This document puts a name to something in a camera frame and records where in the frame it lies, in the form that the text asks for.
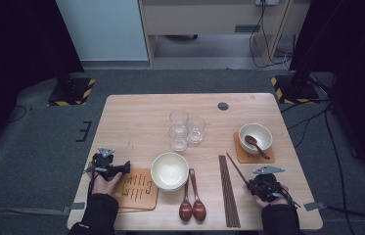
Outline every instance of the wall socket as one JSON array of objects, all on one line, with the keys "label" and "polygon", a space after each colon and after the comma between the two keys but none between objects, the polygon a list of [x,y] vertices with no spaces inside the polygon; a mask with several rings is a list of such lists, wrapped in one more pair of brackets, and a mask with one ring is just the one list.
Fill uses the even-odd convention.
[{"label": "wall socket", "polygon": [[266,6],[279,5],[279,0],[255,0],[255,5],[261,6],[262,2],[264,2],[264,5]]}]

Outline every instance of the yellow and black striped tape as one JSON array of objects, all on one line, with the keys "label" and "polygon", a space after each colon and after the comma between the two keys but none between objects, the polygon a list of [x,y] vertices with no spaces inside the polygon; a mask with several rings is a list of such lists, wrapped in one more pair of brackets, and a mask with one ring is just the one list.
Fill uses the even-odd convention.
[{"label": "yellow and black striped tape", "polygon": [[69,106],[69,105],[83,105],[88,99],[88,96],[90,96],[91,90],[93,89],[93,85],[96,82],[96,79],[90,79],[88,81],[87,88],[85,89],[84,93],[82,94],[82,98],[75,101],[54,101],[54,102],[48,102],[49,106]]},{"label": "yellow and black striped tape", "polygon": [[313,99],[286,99],[283,96],[282,89],[279,86],[279,83],[277,82],[276,77],[271,77],[271,84],[274,87],[274,91],[276,92],[277,99],[279,100],[280,104],[317,104],[319,103],[319,100],[313,100]]}]

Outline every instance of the bowl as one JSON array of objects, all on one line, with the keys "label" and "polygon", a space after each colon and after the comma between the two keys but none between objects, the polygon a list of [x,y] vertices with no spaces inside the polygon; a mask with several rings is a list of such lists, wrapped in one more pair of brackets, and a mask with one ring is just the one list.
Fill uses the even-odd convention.
[{"label": "bowl", "polygon": [[270,148],[273,143],[273,136],[267,127],[258,123],[247,123],[241,127],[239,137],[241,147],[249,154],[257,155],[259,152],[254,145],[246,142],[245,138],[247,135],[251,135],[255,138],[258,147],[260,147],[262,151]]},{"label": "bowl", "polygon": [[151,167],[155,184],[164,191],[175,191],[188,180],[189,167],[186,160],[175,153],[159,155]]}]

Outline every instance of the wall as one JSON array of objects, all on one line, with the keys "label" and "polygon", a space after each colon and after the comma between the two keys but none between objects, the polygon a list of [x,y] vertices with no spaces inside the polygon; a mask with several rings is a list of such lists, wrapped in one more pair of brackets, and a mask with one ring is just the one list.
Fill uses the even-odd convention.
[{"label": "wall", "polygon": [[148,61],[137,0],[56,0],[81,61]]}]

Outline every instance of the bowl rim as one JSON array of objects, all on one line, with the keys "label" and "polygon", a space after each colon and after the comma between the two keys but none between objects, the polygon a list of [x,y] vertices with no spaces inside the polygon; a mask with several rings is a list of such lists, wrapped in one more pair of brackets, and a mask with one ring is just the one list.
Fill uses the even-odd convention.
[{"label": "bowl rim", "polygon": [[257,122],[250,122],[250,123],[246,123],[246,124],[244,124],[243,126],[241,126],[240,130],[238,131],[238,136],[239,136],[239,139],[240,139],[240,142],[242,143],[242,145],[246,146],[249,150],[251,150],[251,151],[253,151],[253,152],[255,152],[255,153],[258,153],[258,151],[257,151],[257,149],[256,149],[255,147],[251,148],[251,147],[249,146],[249,144],[248,144],[248,143],[246,143],[246,142],[244,141],[244,139],[243,139],[243,138],[241,138],[241,132],[242,132],[243,128],[245,128],[246,126],[249,126],[249,125],[257,125],[257,126],[260,126],[260,127],[262,127],[263,129],[265,129],[265,130],[267,131],[267,133],[269,133],[269,135],[270,135],[270,144],[268,145],[268,147],[267,147],[267,148],[261,148],[261,147],[260,147],[262,151],[265,151],[265,150],[269,149],[269,148],[273,145],[273,134],[272,134],[272,133],[271,133],[271,131],[267,128],[267,126],[265,126],[265,125],[263,125],[263,124],[260,124],[260,123],[257,123]]},{"label": "bowl rim", "polygon": [[[184,175],[184,180],[183,180],[183,183],[181,183],[181,185],[179,185],[178,187],[176,187],[176,188],[171,188],[171,189],[169,189],[169,188],[162,188],[162,187],[160,187],[160,186],[158,186],[158,184],[156,183],[156,181],[155,181],[155,178],[153,177],[153,168],[154,168],[154,165],[155,165],[155,163],[157,163],[158,162],[158,159],[160,159],[161,157],[163,157],[163,156],[165,156],[165,155],[173,155],[173,156],[176,156],[176,157],[179,157],[180,159],[182,159],[183,160],[183,163],[185,163],[185,165],[186,165],[186,167],[187,167],[187,171],[186,171],[186,175]],[[175,191],[175,190],[178,190],[178,189],[180,189],[180,188],[182,188],[184,185],[185,185],[185,183],[186,183],[186,181],[188,180],[188,178],[189,178],[189,165],[188,165],[188,162],[186,161],[186,159],[182,156],[182,155],[180,155],[180,154],[177,154],[177,153],[174,153],[174,152],[166,152],[166,153],[162,153],[162,154],[160,154],[159,156],[157,156],[156,158],[155,158],[155,160],[152,162],[152,165],[151,165],[151,177],[152,177],[152,180],[154,181],[154,183],[155,183],[155,185],[158,187],[158,188],[160,188],[161,190],[163,190],[163,191]]]}]

